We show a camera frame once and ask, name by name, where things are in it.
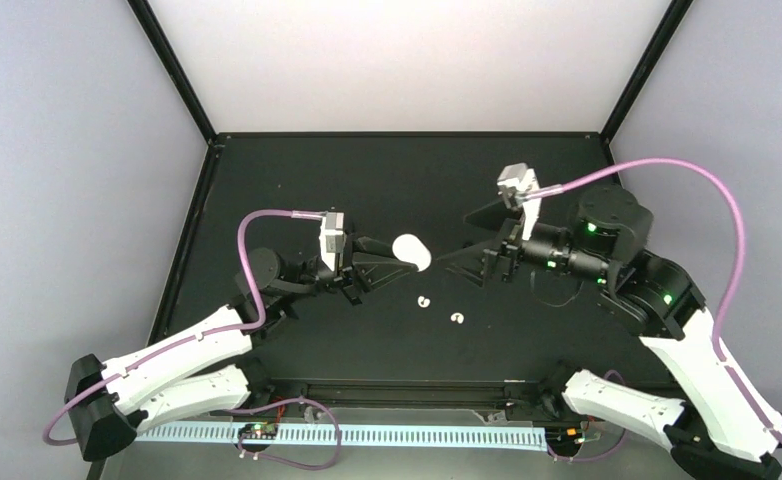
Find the white earbud charging case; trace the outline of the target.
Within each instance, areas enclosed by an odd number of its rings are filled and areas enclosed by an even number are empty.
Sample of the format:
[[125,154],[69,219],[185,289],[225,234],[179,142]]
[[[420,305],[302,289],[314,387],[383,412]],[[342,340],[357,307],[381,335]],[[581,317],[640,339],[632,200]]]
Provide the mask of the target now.
[[392,253],[403,262],[413,264],[419,272],[428,269],[432,263],[432,253],[416,235],[399,235],[392,242]]

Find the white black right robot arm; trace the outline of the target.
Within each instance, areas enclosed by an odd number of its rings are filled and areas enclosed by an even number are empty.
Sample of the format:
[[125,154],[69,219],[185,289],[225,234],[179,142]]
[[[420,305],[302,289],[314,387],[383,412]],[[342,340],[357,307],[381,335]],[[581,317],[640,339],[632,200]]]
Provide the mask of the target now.
[[477,286],[511,281],[522,265],[592,284],[598,307],[651,350],[682,396],[666,398],[606,380],[568,362],[538,386],[547,417],[569,412],[611,422],[654,442],[695,479],[776,479],[782,468],[782,413],[747,381],[688,273],[647,249],[652,213],[616,185],[586,191],[566,227],[524,218],[515,201],[491,203],[468,221],[495,238],[440,258]]

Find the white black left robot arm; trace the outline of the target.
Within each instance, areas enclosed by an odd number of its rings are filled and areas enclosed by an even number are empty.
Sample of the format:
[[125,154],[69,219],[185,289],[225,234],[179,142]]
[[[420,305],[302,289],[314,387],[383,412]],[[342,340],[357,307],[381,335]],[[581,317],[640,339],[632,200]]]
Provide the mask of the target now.
[[111,457],[165,423],[267,399],[266,370],[244,356],[295,315],[296,301],[340,293],[358,305],[364,294],[426,270],[432,254],[413,235],[390,244],[358,235],[340,252],[302,262],[270,248],[252,250],[248,260],[258,300],[238,273],[237,295],[196,324],[137,352],[109,360],[88,354],[72,363],[64,402],[85,461]]

